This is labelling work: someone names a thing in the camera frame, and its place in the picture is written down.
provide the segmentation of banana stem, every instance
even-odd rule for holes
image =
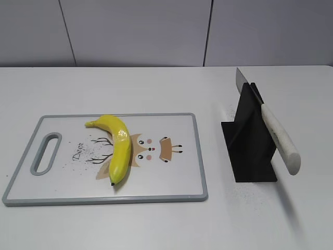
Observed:
[[[86,122],[86,123],[85,123],[85,126],[86,126],[87,128],[92,128],[92,127],[95,126],[95,121],[89,121],[89,122]]]

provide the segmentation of white table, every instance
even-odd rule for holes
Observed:
[[[241,67],[302,156],[277,183],[235,183],[221,121],[233,119],[235,67],[1,68],[0,193],[40,116],[196,115],[209,198],[196,203],[5,207],[1,249],[331,249],[333,68]]]

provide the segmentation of deer antler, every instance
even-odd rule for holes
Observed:
[[[109,141],[109,139],[105,138],[105,137],[101,137],[101,138],[97,138],[97,140],[91,140],[94,143],[97,142],[107,142],[107,144],[103,144],[103,146],[107,146],[107,145],[111,145],[113,146],[113,144]]]
[[[105,156],[105,158],[103,158],[103,159],[91,158],[90,160],[86,160],[86,161],[91,161],[93,164],[101,164],[104,161],[106,161],[111,155],[113,155],[113,153],[109,154],[109,155],[102,155],[102,156]]]

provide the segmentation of yellow banana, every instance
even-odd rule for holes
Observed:
[[[113,157],[109,166],[111,185],[119,183],[126,175],[130,164],[132,142],[124,122],[112,115],[103,115],[96,121],[85,124],[87,128],[98,127],[111,133],[113,138]]]

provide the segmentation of black knife holder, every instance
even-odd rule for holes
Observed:
[[[260,93],[244,83],[232,122],[221,122],[236,182],[277,181],[271,160],[275,143],[262,119]]]

